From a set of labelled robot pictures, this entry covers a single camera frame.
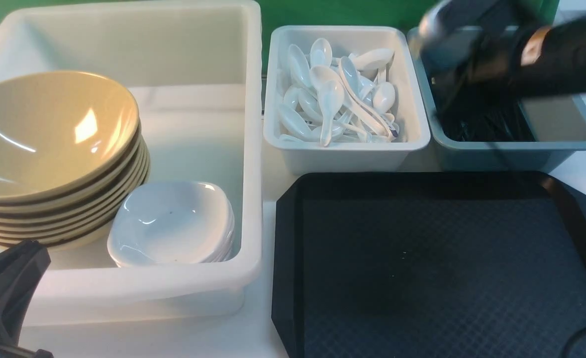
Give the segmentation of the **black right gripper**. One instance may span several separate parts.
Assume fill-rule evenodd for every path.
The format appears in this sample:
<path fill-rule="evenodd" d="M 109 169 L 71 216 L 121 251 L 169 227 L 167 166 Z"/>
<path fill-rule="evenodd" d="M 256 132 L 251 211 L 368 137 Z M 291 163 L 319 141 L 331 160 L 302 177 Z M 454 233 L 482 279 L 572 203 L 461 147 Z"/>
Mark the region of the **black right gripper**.
<path fill-rule="evenodd" d="M 430 77 L 436 115 L 484 115 L 520 101 L 511 80 L 520 68 L 522 30 L 473 41 L 460 64 Z"/>

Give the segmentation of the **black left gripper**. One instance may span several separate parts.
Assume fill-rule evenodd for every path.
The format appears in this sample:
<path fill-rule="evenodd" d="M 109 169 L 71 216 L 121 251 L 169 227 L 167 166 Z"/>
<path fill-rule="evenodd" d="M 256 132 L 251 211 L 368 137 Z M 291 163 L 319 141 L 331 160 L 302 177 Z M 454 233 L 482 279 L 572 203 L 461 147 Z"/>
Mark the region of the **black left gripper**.
<path fill-rule="evenodd" d="M 0 253 L 0 358 L 51 358 L 49 351 L 19 346 L 25 314 L 50 263 L 47 248 L 34 241 Z"/>

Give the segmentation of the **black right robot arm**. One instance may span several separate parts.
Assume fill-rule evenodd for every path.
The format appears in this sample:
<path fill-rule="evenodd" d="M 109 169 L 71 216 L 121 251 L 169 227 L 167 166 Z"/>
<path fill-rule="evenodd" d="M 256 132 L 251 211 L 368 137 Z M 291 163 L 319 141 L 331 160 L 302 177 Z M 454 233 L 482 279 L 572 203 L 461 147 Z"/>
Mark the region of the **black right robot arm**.
<path fill-rule="evenodd" d="M 586 93 L 586 16 L 512 34 L 480 34 L 456 68 L 436 73 L 439 116 L 470 116 L 521 100 Z"/>

